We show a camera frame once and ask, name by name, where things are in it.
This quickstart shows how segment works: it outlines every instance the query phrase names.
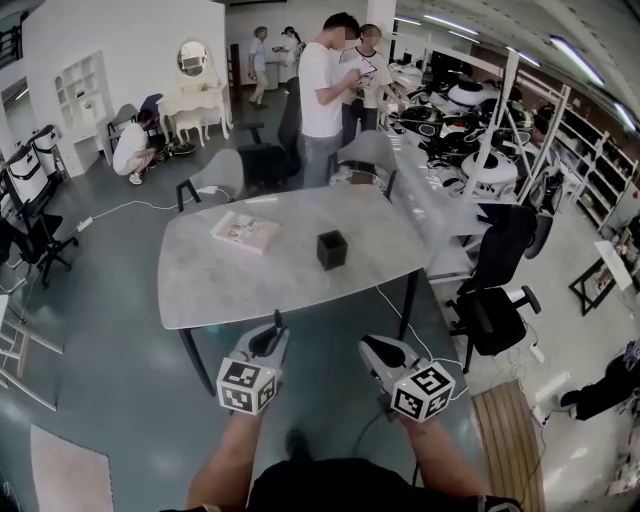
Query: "round mirror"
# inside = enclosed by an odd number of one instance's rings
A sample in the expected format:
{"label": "round mirror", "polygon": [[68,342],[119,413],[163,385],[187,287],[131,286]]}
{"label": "round mirror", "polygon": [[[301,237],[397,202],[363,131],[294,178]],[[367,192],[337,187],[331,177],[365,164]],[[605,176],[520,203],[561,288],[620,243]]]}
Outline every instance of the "round mirror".
{"label": "round mirror", "polygon": [[187,76],[198,76],[207,65],[207,50],[197,41],[182,45],[178,52],[178,67]]}

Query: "gray pants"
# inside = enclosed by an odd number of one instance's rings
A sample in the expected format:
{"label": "gray pants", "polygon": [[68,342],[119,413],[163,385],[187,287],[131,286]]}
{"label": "gray pants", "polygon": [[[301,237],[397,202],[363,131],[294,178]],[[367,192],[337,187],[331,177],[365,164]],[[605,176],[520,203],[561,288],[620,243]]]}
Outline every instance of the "gray pants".
{"label": "gray pants", "polygon": [[334,137],[301,136],[303,188],[324,187],[331,177],[331,156],[342,146],[342,132]]}

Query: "fluorescent light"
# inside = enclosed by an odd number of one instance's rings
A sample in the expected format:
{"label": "fluorescent light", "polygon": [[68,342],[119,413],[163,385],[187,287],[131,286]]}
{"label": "fluorescent light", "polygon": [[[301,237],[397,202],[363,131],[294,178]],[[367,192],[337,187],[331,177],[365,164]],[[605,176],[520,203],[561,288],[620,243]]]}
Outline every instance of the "fluorescent light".
{"label": "fluorescent light", "polygon": [[24,91],[22,91],[20,94],[18,94],[16,96],[16,99],[14,101],[18,101],[20,98],[22,98],[25,94],[27,94],[29,92],[29,88],[27,87]]}
{"label": "fluorescent light", "polygon": [[536,67],[540,67],[540,64],[538,64],[538,62],[536,62],[535,60],[533,60],[531,57],[528,57],[527,55],[525,55],[522,52],[518,52],[520,54],[520,57],[522,57],[524,60],[529,61],[529,63],[533,64]]}
{"label": "fluorescent light", "polygon": [[414,20],[411,18],[405,18],[404,16],[396,16],[393,18],[394,20],[404,21],[405,23],[411,23],[412,25],[422,25],[418,20]]}
{"label": "fluorescent light", "polygon": [[471,41],[472,43],[481,44],[480,41],[476,41],[475,39],[471,39],[469,36],[465,36],[464,34],[458,34],[453,30],[449,30],[449,34],[453,34],[454,36],[461,37],[462,39],[466,39],[467,41]]}
{"label": "fluorescent light", "polygon": [[631,119],[631,116],[629,116],[629,114],[627,113],[626,109],[620,105],[620,103],[615,103],[616,106],[616,110],[618,111],[618,114],[620,114],[620,117],[622,118],[622,120],[625,122],[625,124],[631,128],[633,131],[636,130],[636,125],[634,124],[633,120]]}
{"label": "fluorescent light", "polygon": [[431,16],[429,14],[424,15],[425,18],[428,18],[433,21],[437,21],[439,23],[444,23],[445,25],[449,25],[450,27],[457,28],[458,30],[462,30],[463,32],[468,32],[469,34],[478,35],[475,30],[471,30],[470,28],[461,27],[460,25],[456,25],[455,23],[451,23],[450,21],[443,20],[442,18],[436,18],[435,16]]}
{"label": "fluorescent light", "polygon": [[567,43],[564,39],[560,39],[559,37],[552,37],[551,42],[553,45],[564,53],[567,57],[569,57],[582,71],[584,71],[587,76],[591,79],[592,82],[595,82],[600,87],[604,87],[604,81],[600,76],[593,70],[587,62],[578,55],[578,53]]}

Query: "desk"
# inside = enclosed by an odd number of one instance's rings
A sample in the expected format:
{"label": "desk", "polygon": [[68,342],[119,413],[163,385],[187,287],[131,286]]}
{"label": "desk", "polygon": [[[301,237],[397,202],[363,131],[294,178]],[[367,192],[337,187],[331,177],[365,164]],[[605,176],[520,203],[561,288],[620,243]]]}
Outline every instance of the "desk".
{"label": "desk", "polygon": [[[581,302],[582,316],[585,316],[592,309],[596,309],[602,301],[611,293],[613,287],[618,284],[622,291],[626,290],[633,284],[629,272],[622,261],[622,258],[618,256],[615,248],[608,241],[595,242],[594,245],[600,253],[600,258],[591,265],[578,279],[569,285],[569,289],[575,293]],[[600,271],[603,265],[606,265],[611,272],[612,279],[607,283],[604,290],[602,290],[597,297],[592,299],[588,296],[585,283],[596,273]]]}
{"label": "desk", "polygon": [[[210,234],[228,212],[277,222],[262,256]],[[325,272],[317,235],[339,229],[349,244],[344,266]],[[399,338],[404,336],[424,247],[416,232],[370,185],[298,190],[218,206],[173,219],[158,266],[165,329],[178,330],[210,394],[215,395],[191,330],[313,306],[409,275]]]}
{"label": "desk", "polygon": [[227,127],[231,130],[233,125],[229,121],[227,109],[224,104],[224,86],[206,89],[203,91],[183,92],[182,94],[170,94],[158,100],[158,114],[160,115],[160,126],[164,132],[165,142],[169,144],[169,130],[165,116],[171,118],[178,112],[196,110],[199,108],[214,109],[220,111],[220,124],[224,138],[229,138]]}

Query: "gray floor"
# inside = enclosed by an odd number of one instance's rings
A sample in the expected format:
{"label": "gray floor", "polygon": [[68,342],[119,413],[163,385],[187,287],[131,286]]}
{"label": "gray floor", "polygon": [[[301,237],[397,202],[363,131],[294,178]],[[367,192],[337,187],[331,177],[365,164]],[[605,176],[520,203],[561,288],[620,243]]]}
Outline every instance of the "gray floor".
{"label": "gray floor", "polygon": [[[273,140],[284,94],[268,93],[271,108],[236,112],[236,120],[264,120]],[[234,133],[228,145],[248,142]],[[205,149],[189,159],[171,160],[133,187],[98,162],[60,188],[49,211],[65,216],[61,234],[78,222],[137,199],[157,206],[175,204],[175,185],[204,166],[224,139],[216,131]],[[70,248],[69,273],[55,267],[51,287],[33,288],[29,325],[64,345],[59,356],[41,347],[30,351],[25,381],[50,400],[52,413],[15,389],[0,389],[0,469],[14,486],[23,511],[36,511],[29,454],[31,422],[78,445],[109,456],[117,511],[161,510],[184,504],[188,483],[219,442],[228,416],[202,388],[176,333],[165,331],[157,305],[156,273],[162,235],[173,211],[142,205],[97,219]],[[6,271],[3,282],[13,277]],[[404,280],[383,286],[399,305]],[[28,288],[13,302],[21,304]],[[285,315],[291,346],[285,387],[265,418],[256,474],[284,456],[286,430],[302,425],[318,457],[349,456],[362,427],[378,411],[377,389],[360,362],[363,334],[394,336],[398,318],[369,290],[329,304]],[[215,375],[238,335],[259,322],[212,333],[195,331],[205,365]],[[455,358],[435,297],[421,279],[413,324],[435,357]],[[412,336],[408,340],[415,343]],[[454,376],[461,379],[458,370]],[[455,442],[484,473],[484,456],[471,420],[468,396],[442,419]],[[398,424],[377,421],[359,455],[410,479],[413,458]]]}

